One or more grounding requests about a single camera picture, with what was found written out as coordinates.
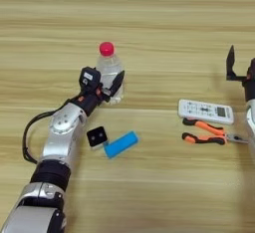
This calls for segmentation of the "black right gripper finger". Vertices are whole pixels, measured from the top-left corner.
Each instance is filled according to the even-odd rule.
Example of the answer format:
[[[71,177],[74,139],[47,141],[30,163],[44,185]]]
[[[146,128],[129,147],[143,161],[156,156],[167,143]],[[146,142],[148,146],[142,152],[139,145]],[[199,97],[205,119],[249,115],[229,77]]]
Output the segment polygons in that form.
[[[235,63],[235,51],[234,46],[231,46],[226,58],[226,80],[244,82],[246,80],[246,77],[237,76],[233,71],[234,63]]]

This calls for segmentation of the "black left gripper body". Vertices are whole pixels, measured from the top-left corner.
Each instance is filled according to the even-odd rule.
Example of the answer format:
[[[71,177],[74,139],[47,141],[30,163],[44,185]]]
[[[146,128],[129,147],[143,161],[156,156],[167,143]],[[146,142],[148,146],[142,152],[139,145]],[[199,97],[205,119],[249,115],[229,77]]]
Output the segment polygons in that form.
[[[82,89],[77,98],[77,105],[89,117],[96,107],[102,102],[108,102],[111,98],[111,91],[102,87],[97,87],[94,90],[85,88]]]

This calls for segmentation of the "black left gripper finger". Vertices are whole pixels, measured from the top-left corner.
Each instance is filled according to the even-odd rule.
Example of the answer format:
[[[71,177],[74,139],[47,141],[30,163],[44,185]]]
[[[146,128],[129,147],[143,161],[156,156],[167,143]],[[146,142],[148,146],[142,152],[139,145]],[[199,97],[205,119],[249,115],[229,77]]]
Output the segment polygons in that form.
[[[112,99],[112,98],[116,98],[120,95],[121,93],[121,89],[122,89],[122,85],[124,82],[124,78],[125,78],[125,72],[124,71],[120,71],[115,78],[112,80],[112,83],[110,84],[110,86],[108,87],[108,96]]]

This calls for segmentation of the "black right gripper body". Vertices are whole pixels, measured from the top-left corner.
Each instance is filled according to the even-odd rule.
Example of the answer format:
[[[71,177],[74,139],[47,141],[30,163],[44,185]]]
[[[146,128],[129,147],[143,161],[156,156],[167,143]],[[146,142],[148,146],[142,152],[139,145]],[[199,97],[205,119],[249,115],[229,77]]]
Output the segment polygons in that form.
[[[247,77],[243,82],[245,90],[245,100],[250,101],[255,99],[255,58],[251,60],[250,67],[247,70]]]

